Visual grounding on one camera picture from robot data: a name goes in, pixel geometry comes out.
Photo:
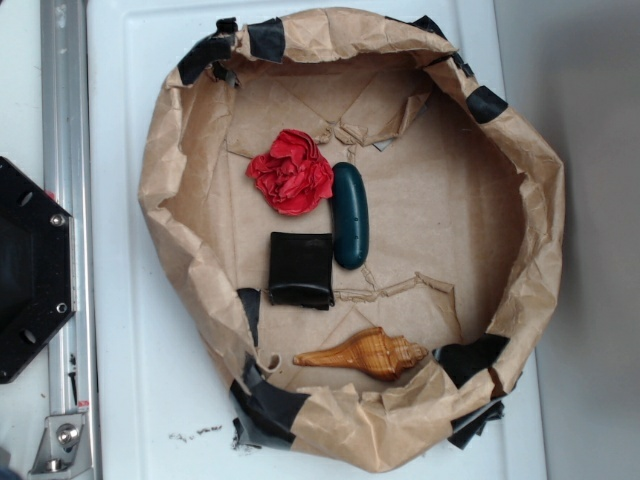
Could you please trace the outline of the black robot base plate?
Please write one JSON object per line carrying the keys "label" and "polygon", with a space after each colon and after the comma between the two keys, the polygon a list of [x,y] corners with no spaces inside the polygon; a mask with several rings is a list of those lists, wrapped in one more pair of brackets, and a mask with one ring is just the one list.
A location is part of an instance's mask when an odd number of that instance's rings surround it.
{"label": "black robot base plate", "polygon": [[1,159],[1,382],[14,381],[74,313],[72,217]]}

